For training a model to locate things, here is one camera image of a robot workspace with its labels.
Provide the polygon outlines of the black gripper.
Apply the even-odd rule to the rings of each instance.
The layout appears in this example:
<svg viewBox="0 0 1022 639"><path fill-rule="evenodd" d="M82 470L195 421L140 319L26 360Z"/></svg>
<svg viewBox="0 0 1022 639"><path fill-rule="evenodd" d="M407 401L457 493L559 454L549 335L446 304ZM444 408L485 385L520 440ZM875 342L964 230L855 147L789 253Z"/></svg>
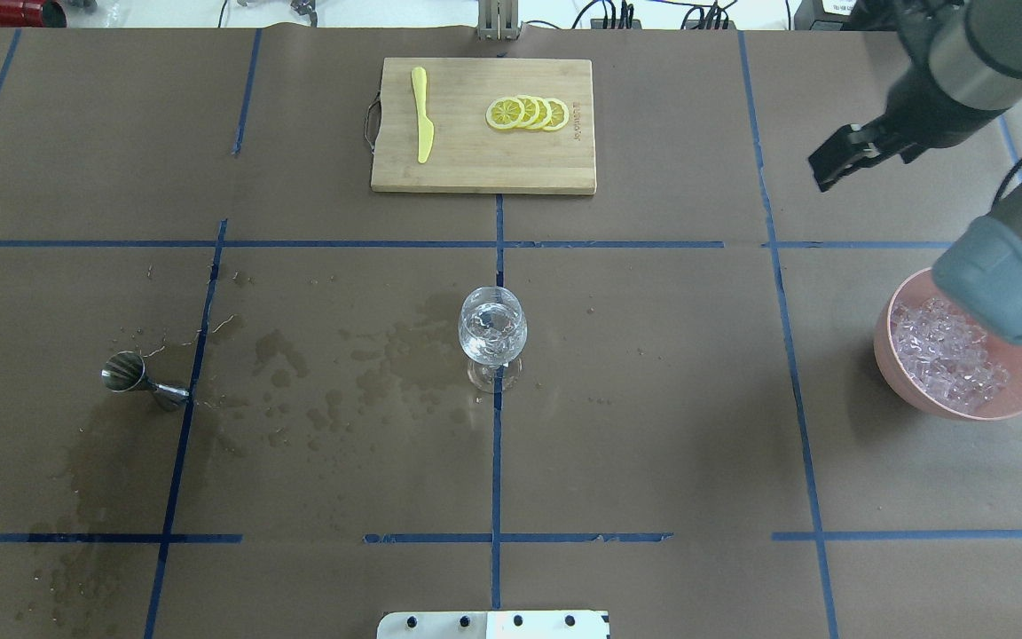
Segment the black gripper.
<svg viewBox="0 0 1022 639"><path fill-rule="evenodd" d="M1006 110L963 105L937 85L928 69L912 64L893 82L883 115L868 122L875 131L872 140L864 126L847 124L812 151L808 165L816 186L827 193L840 179L893 156L910 163L925 151L953 148Z"/></svg>

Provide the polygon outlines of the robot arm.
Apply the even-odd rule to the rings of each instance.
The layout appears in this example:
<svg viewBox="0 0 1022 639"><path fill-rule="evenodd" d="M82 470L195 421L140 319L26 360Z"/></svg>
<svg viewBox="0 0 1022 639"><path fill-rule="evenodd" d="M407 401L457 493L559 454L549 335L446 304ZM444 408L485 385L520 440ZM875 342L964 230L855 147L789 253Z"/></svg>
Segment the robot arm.
<svg viewBox="0 0 1022 639"><path fill-rule="evenodd" d="M960 145L1022 100L1022 1L860 1L848 26L892 29L911 65L883 115L839 127L812 151L824 193L880 162ZM1022 157L987 213L933 264L932 278L991 335L1022 345Z"/></svg>

